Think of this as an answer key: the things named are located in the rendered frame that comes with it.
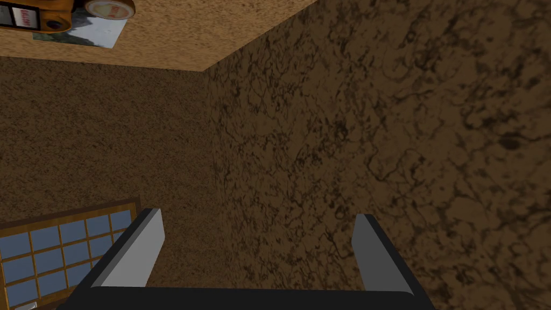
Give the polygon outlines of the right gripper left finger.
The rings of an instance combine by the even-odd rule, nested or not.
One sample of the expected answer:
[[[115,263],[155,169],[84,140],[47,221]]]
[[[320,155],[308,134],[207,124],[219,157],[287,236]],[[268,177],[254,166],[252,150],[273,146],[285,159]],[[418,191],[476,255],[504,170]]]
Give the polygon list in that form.
[[[158,208],[146,208],[93,267],[90,287],[144,287],[165,240]]]

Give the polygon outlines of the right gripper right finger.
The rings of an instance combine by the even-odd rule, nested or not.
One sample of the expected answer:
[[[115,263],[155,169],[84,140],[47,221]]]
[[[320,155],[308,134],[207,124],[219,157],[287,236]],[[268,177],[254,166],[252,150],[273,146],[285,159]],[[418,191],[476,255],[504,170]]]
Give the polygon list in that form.
[[[351,244],[365,290],[413,293],[365,214],[356,216]]]

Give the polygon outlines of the wooden framed window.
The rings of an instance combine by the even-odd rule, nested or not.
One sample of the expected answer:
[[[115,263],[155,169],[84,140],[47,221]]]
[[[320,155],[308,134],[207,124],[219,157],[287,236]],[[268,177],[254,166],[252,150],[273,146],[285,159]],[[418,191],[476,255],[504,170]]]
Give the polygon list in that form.
[[[0,310],[54,310],[137,216],[139,198],[0,223]]]

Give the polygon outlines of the white grey picture sheet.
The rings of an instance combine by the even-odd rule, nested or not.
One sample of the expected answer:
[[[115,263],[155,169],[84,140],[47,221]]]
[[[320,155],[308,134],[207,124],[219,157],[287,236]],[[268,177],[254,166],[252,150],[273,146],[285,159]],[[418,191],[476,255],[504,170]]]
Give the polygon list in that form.
[[[60,33],[33,33],[35,41],[113,48],[126,20],[107,20],[95,17],[84,8],[72,12],[72,28]]]

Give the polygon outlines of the round white lidded jar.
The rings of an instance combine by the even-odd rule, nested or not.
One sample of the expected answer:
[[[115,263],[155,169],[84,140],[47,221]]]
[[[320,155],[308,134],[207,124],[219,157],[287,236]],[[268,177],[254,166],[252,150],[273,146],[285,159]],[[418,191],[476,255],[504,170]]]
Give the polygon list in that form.
[[[91,15],[107,20],[128,20],[136,13],[133,0],[85,0],[84,8]]]

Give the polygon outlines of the orange box with label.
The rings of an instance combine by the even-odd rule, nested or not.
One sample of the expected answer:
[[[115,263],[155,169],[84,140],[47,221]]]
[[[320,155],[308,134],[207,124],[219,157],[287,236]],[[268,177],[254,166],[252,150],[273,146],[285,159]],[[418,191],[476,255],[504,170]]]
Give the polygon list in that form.
[[[0,29],[61,33],[72,28],[75,0],[0,0]]]

